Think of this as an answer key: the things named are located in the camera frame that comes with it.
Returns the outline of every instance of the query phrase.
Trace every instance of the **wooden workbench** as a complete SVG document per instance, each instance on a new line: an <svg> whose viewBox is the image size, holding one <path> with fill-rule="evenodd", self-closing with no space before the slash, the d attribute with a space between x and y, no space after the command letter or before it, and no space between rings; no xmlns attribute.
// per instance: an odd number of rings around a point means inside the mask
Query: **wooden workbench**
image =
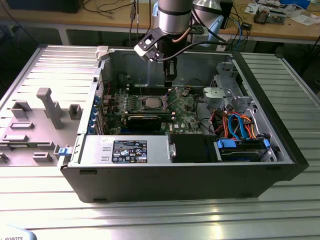
<svg viewBox="0 0 320 240"><path fill-rule="evenodd" d="M305 26L291 19L286 19L284 24L267 23L265 25L254 23L253 14L244 13L245 5L250 0L234 0L238 14L243 21L252 24L249 40L283 43L301 43L313 44L320 34L320 25L313 24ZM112 3L112 0L97 0L98 5ZM130 0L120 0L116 4L106 6L104 9L114 9L116 7L129 4ZM83 7L78 13L63 13L49 11L31 11L31 10L11 10L6 4L7 9L12 16L23 26L55 28L58 29L62 43L70 45L67 30L92 30L104 32L128 32L130 28L130 6L126 6L114 11L114 19L100 15L96 12L89 12ZM90 1L86 7L90 10L96 10L95 0ZM320 11L320 6L311 4L308 10ZM139 28L141 33L146 32L149 26L149 4L139 4ZM0 25L15 24L6 12L0 8ZM223 38L233 38L237 34L237 29L232 21L229 21L226 29L219 32Z"/></svg>
<svg viewBox="0 0 320 240"><path fill-rule="evenodd" d="M106 3L112 3L114 0L96 0L98 6ZM120 0L116 4L111 4L102 7L104 10L115 9L117 7L130 4L130 0ZM114 19L98 14L97 12L90 12L81 7L78 13L64 13L57 11L32 11L32 10L11 10L6 4L6 9L18 22L38 22L48 24L64 24L64 25L85 25L85 26L101 26L101 27L130 27L130 11L131 6L125 6L113 11ZM96 11L95 0L88 2L85 7L89 10ZM139 27L147 29L149 26L149 4L139 4ZM1 8L0 21L9 20L9 16Z"/></svg>

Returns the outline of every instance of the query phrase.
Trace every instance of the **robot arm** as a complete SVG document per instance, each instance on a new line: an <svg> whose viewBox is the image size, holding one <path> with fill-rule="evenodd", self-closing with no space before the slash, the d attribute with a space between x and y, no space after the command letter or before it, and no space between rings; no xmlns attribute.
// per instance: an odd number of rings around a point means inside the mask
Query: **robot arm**
<svg viewBox="0 0 320 240"><path fill-rule="evenodd" d="M159 27L146 34L134 47L137 54L144 60L157 61L160 54L163 55L161 61L163 62L165 87L171 87L172 81L177 77L178 60L175 55L178 55L186 46L187 36L204 33L202 25L198 21L190 25L193 5L199 11L196 18L199 13L204 12L203 16L206 20L215 19L220 15L219 11L221 12L219 0L196 0L194 2L192 0L159 0Z"/></svg>

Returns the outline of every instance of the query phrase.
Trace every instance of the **blue clip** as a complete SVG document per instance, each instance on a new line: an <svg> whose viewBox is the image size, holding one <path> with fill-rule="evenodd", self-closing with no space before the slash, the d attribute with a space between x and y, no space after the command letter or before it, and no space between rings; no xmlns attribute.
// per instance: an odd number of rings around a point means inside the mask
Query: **blue clip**
<svg viewBox="0 0 320 240"><path fill-rule="evenodd" d="M237 144L235 140L232 140L232 139L219 139L219 141L217 142L217 145L219 149L222 149L222 148L236 149L237 148Z"/></svg>
<svg viewBox="0 0 320 240"><path fill-rule="evenodd" d="M263 143L267 149L270 148L270 142L267 139L263 140Z"/></svg>
<svg viewBox="0 0 320 240"><path fill-rule="evenodd" d="M88 126L88 128L86 129L86 133L87 134L93 134L94 133L94 129L91 126Z"/></svg>
<svg viewBox="0 0 320 240"><path fill-rule="evenodd" d="M59 156L70 156L72 154L72 147L61 147L58 151Z"/></svg>
<svg viewBox="0 0 320 240"><path fill-rule="evenodd" d="M90 113L90 118L91 118L91 119L96 119L97 116L96 116L93 112L91 112L91 113Z"/></svg>
<svg viewBox="0 0 320 240"><path fill-rule="evenodd" d="M94 104L99 104L100 103L100 97L98 97L98 96L94 96Z"/></svg>
<svg viewBox="0 0 320 240"><path fill-rule="evenodd" d="M96 112L98 112L98 109L96 109L95 107L93 107L93 108L91 109L91 112L95 114Z"/></svg>

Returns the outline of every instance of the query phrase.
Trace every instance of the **green motherboard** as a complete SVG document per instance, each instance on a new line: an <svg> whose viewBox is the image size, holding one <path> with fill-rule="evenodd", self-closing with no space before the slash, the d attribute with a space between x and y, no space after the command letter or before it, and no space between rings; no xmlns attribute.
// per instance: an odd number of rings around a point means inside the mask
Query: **green motherboard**
<svg viewBox="0 0 320 240"><path fill-rule="evenodd" d="M164 95L129 94L118 92L103 97L104 129L107 135L133 134L128 128L130 117L142 116L161 119L159 130L146 132L143 129L134 134L201 134L195 115L195 94L189 94L187 87L175 87Z"/></svg>

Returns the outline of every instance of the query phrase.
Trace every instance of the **power supply label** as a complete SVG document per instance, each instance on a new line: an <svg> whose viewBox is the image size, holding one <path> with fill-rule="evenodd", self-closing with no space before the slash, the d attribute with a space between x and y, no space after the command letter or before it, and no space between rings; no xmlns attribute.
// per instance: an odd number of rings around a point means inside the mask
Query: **power supply label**
<svg viewBox="0 0 320 240"><path fill-rule="evenodd" d="M114 164L145 164L148 162L147 141L114 141L112 162Z"/></svg>

